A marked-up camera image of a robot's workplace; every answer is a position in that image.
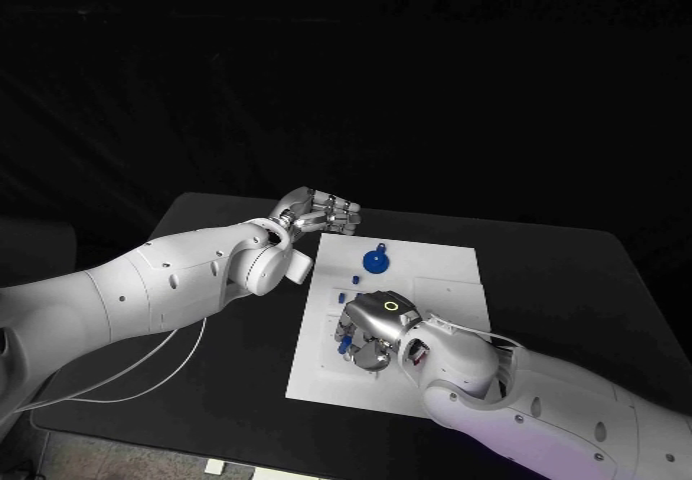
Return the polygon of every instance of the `black table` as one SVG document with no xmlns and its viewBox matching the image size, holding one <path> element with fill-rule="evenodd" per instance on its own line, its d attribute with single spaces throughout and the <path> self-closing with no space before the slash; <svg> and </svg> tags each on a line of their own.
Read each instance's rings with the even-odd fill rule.
<svg viewBox="0 0 692 480">
<path fill-rule="evenodd" d="M 273 204 L 184 194 L 151 238 L 265 216 Z M 492 331 L 692 414 L 692 367 L 612 235 L 370 209 L 357 234 L 475 248 Z M 318 236 L 296 243 L 312 258 Z M 64 402 L 34 412 L 34 425 L 319 477 L 541 478 L 429 420 L 285 398 L 308 287 L 309 277 L 301 286 L 283 280 L 265 297 L 231 302 L 208 319 L 190 363 L 152 393 L 110 405 Z M 90 397 L 126 396 L 159 381 L 198 328 L 182 329 Z M 161 338 L 125 340 L 77 359 L 41 398 L 103 379 Z"/>
</svg>

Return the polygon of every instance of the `dark curtain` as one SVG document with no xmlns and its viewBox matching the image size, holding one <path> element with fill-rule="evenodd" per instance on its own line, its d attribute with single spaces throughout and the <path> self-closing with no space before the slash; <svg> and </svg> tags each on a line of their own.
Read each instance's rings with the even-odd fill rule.
<svg viewBox="0 0 692 480">
<path fill-rule="evenodd" d="M 605 230 L 681 332 L 690 17 L 564 3 L 4 6 L 0 213 L 81 267 L 185 191 Z"/>
</svg>

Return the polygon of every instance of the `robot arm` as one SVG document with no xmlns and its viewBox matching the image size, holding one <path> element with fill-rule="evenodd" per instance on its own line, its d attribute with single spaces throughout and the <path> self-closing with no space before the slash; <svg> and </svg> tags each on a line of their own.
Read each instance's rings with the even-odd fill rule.
<svg viewBox="0 0 692 480">
<path fill-rule="evenodd" d="M 355 329 L 361 346 L 348 341 Z M 417 387 L 430 419 L 549 479 L 692 478 L 688 417 L 576 365 L 468 330 L 430 312 L 422 318 L 394 292 L 374 292 L 345 304 L 334 339 L 364 370 L 394 360 L 389 368 Z"/>
<path fill-rule="evenodd" d="M 302 283 L 312 261 L 293 241 L 315 230 L 353 234 L 358 209 L 302 187 L 267 218 L 156 238 L 90 270 L 0 289 L 0 425 L 79 356 L 190 325 L 283 276 Z"/>
</svg>

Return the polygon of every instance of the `blue object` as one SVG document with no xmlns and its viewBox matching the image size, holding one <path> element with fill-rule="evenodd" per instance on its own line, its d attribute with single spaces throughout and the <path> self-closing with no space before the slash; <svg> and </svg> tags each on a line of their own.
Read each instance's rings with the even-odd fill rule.
<svg viewBox="0 0 692 480">
<path fill-rule="evenodd" d="M 353 341 L 353 337 L 342 337 L 341 343 L 338 345 L 338 353 L 342 355 L 348 348 L 350 342 Z"/>
<path fill-rule="evenodd" d="M 389 268 L 389 257 L 384 255 L 384 244 L 377 245 L 377 249 L 364 254 L 363 267 L 370 273 L 381 273 Z"/>
</svg>

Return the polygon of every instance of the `floor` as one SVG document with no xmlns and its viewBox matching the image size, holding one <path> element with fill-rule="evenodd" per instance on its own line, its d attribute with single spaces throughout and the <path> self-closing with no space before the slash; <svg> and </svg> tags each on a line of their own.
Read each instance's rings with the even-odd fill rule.
<svg viewBox="0 0 692 480">
<path fill-rule="evenodd" d="M 0 473 L 30 462 L 45 480 L 249 480 L 254 469 L 226 464 L 204 474 L 205 459 L 92 438 L 35 430 L 21 415 L 0 444 Z"/>
</svg>

